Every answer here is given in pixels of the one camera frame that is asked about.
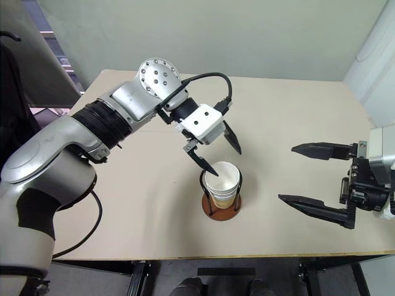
wooden coaster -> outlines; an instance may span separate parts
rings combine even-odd
[[[211,209],[212,209],[212,215],[210,215],[210,208],[209,208],[209,204],[207,203],[207,197],[205,194],[203,194],[202,208],[203,208],[204,213],[209,218],[211,218],[215,221],[226,221],[226,220],[232,219],[234,216],[236,216],[240,212],[241,196],[239,196],[239,207],[238,207],[237,211],[235,211],[235,202],[237,200],[238,199],[235,199],[232,206],[222,209],[222,208],[218,208],[217,206],[215,206],[214,202],[211,200],[211,197],[210,197],[210,203],[211,203]]]

paper cup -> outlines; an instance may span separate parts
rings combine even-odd
[[[204,176],[207,190],[218,208],[232,206],[240,182],[239,169],[228,162],[217,162],[212,165],[219,176],[206,173]]]

black shoe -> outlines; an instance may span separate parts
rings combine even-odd
[[[249,284],[248,296],[276,296],[261,279],[255,279]]]
[[[182,281],[170,296],[201,296],[203,283],[198,277],[189,277]]]

shoe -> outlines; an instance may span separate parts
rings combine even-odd
[[[203,283],[198,277],[189,277],[182,281],[170,296],[201,296]]]

beige tabletop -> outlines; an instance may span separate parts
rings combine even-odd
[[[92,102],[135,72],[105,70],[73,108]],[[186,139],[159,117],[95,165],[95,187],[104,213],[91,238],[64,259],[131,260],[185,257],[344,255],[395,252],[395,221],[357,211],[354,230],[308,217],[278,194],[297,194],[342,207],[339,191],[350,162],[313,160],[291,152],[305,142],[349,144],[367,139],[371,127],[362,106],[342,82],[231,77],[233,102],[225,115],[243,150],[218,138],[197,153],[208,162],[239,167],[243,206],[218,222],[201,208],[201,169],[183,151]],[[219,78],[188,86],[200,103],[214,105],[227,93]],[[55,215],[55,252],[92,228],[98,214],[88,196]]]

